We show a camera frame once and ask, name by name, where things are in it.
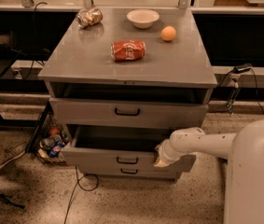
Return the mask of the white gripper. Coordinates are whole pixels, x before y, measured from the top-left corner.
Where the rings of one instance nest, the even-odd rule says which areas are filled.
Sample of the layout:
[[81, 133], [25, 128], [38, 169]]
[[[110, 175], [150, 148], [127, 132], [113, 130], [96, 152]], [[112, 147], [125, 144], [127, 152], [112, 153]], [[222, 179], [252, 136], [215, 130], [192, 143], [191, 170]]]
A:
[[164, 168], [180, 160], [184, 153], [176, 151], [169, 139], [165, 139], [159, 145], [157, 145], [158, 157], [154, 162], [154, 166], [158, 168]]

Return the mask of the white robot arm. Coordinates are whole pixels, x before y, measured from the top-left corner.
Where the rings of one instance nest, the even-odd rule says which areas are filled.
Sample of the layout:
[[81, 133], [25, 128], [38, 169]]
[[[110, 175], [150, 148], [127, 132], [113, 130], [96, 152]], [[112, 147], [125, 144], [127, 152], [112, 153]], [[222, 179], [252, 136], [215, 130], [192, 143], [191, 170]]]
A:
[[193, 152], [226, 159], [224, 224], [264, 224], [264, 119], [237, 133], [177, 130], [157, 146], [157, 151], [156, 167], [169, 166]]

